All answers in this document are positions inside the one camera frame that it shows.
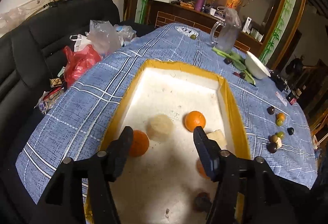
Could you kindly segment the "orange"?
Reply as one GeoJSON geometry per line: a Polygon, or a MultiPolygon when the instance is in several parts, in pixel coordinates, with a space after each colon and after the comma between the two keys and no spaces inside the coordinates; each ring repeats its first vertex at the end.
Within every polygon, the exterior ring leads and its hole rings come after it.
{"type": "Polygon", "coordinates": [[[206,125],[206,119],[202,113],[199,111],[191,111],[186,114],[184,118],[184,126],[190,132],[193,132],[194,129],[198,126],[204,128],[206,125]]]}
{"type": "Polygon", "coordinates": [[[148,136],[140,130],[134,130],[133,141],[128,154],[131,157],[141,157],[147,152],[149,145],[148,136]]]}

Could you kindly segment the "large sugarcane chunk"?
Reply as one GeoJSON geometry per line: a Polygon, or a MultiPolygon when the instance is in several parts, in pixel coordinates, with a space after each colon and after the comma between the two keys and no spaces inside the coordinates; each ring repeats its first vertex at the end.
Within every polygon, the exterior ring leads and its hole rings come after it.
{"type": "Polygon", "coordinates": [[[173,128],[173,122],[168,116],[157,114],[148,120],[146,134],[153,141],[165,142],[171,137],[173,128]]]}

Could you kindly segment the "red jujube date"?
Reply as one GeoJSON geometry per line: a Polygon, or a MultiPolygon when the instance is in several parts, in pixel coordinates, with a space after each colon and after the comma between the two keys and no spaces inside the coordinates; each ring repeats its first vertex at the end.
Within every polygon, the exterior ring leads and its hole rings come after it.
{"type": "Polygon", "coordinates": [[[196,212],[206,212],[209,213],[211,209],[212,203],[210,200],[210,196],[206,192],[200,192],[197,194],[193,201],[193,209],[196,212]]]}

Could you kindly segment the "yellow rimmed foam tray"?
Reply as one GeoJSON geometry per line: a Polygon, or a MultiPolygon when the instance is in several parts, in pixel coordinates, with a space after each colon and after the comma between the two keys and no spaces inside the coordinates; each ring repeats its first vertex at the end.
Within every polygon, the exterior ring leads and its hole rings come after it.
{"type": "Polygon", "coordinates": [[[205,117],[205,133],[220,131],[224,149],[250,158],[237,103],[218,73],[183,63],[148,59],[124,92],[101,143],[105,149],[124,127],[144,132],[150,142],[141,157],[129,157],[110,185],[122,223],[205,223],[195,210],[200,193],[215,196],[217,184],[200,172],[193,134],[184,124],[192,111],[205,117]]]}

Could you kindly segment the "small brown orange fruit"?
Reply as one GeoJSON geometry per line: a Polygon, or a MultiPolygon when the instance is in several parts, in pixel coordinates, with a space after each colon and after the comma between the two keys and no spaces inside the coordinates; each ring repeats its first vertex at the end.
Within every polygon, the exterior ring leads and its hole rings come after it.
{"type": "Polygon", "coordinates": [[[270,142],[271,143],[276,143],[277,139],[278,139],[277,135],[270,136],[270,142]]]}

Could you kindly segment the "small sugarcane piece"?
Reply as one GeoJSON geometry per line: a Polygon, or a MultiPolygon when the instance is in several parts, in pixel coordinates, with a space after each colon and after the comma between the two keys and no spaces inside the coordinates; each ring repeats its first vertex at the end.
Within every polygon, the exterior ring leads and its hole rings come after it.
{"type": "Polygon", "coordinates": [[[277,137],[276,145],[277,145],[277,148],[278,148],[278,149],[279,149],[280,147],[282,147],[282,141],[281,141],[281,138],[280,138],[280,137],[277,137]]]}

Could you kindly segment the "mandarin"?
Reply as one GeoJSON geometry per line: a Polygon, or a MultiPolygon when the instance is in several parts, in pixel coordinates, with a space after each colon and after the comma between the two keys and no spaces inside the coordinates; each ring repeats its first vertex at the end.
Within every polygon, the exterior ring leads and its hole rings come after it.
{"type": "Polygon", "coordinates": [[[284,113],[277,113],[276,114],[276,119],[278,120],[278,119],[281,119],[281,120],[285,120],[285,114],[284,113]]]}

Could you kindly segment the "dark grape leaves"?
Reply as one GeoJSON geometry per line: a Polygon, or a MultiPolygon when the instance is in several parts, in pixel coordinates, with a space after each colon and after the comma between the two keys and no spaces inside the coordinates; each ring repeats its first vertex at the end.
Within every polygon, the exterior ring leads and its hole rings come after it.
{"type": "Polygon", "coordinates": [[[229,65],[232,62],[232,60],[230,58],[225,58],[224,59],[224,63],[229,65]]]}
{"type": "Polygon", "coordinates": [[[246,77],[246,74],[244,72],[241,72],[240,73],[240,78],[245,79],[245,77],[246,77]]]}

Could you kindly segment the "green vegetable leaves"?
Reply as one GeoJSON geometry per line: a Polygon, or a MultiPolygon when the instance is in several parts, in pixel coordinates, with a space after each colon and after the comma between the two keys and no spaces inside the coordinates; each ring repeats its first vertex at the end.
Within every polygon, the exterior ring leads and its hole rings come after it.
{"type": "Polygon", "coordinates": [[[246,74],[245,81],[247,81],[249,84],[256,86],[256,81],[253,78],[252,74],[248,71],[248,69],[245,66],[245,60],[236,52],[232,51],[229,54],[226,52],[223,52],[216,47],[212,48],[213,52],[215,52],[217,55],[222,56],[225,58],[230,58],[232,62],[230,63],[233,65],[234,68],[238,70],[238,73],[244,72],[246,74]]]}

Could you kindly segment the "clear plastic bag on sofa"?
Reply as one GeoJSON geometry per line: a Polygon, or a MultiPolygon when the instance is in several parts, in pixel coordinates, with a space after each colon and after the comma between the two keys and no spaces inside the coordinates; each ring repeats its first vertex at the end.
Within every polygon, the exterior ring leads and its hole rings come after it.
{"type": "Polygon", "coordinates": [[[110,21],[90,20],[90,30],[86,35],[101,57],[107,57],[121,47],[118,34],[110,21]]]}

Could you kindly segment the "clear plastic pitcher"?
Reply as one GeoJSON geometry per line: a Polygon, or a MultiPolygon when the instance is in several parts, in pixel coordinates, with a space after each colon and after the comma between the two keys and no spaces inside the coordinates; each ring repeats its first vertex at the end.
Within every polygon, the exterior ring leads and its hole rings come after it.
{"type": "Polygon", "coordinates": [[[220,7],[222,16],[211,29],[211,44],[229,54],[241,30],[241,21],[235,9],[220,7]]]}

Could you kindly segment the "white box on counter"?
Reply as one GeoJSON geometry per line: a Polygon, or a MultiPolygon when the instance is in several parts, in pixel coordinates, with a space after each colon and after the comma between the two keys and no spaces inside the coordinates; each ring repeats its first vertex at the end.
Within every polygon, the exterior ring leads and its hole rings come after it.
{"type": "Polygon", "coordinates": [[[250,34],[250,32],[251,32],[250,31],[251,21],[252,21],[252,18],[250,18],[250,17],[247,17],[246,18],[246,21],[245,21],[245,23],[244,23],[244,25],[242,27],[242,32],[243,33],[250,34]]]}

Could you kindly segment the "black leather sofa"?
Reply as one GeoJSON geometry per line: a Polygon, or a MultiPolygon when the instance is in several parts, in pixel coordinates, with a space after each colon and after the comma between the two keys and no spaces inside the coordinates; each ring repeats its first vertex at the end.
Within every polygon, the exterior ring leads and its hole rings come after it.
{"type": "Polygon", "coordinates": [[[69,37],[88,30],[90,20],[130,26],[138,36],[154,30],[121,21],[113,0],[59,0],[1,37],[1,223],[28,223],[33,215],[16,159],[43,118],[38,99],[67,63],[69,37]]]}

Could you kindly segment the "wooden cabinet counter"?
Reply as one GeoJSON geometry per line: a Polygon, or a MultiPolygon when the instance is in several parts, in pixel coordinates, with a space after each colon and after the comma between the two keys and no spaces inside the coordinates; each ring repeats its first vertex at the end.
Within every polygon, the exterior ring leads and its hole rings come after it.
{"type": "MultiPolygon", "coordinates": [[[[179,5],[159,1],[148,2],[146,23],[154,27],[162,27],[169,23],[182,23],[210,33],[216,22],[215,17],[179,5]]],[[[262,50],[261,42],[243,32],[238,35],[234,46],[243,52],[250,51],[256,56],[259,56],[262,50]]]]}

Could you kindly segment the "purple thermos bottle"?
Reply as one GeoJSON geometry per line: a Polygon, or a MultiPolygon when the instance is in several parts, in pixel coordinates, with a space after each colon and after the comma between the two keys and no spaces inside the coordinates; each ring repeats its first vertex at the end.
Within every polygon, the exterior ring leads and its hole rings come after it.
{"type": "Polygon", "coordinates": [[[204,3],[205,3],[205,0],[197,0],[195,7],[194,7],[195,11],[200,12],[204,6],[204,3]]]}

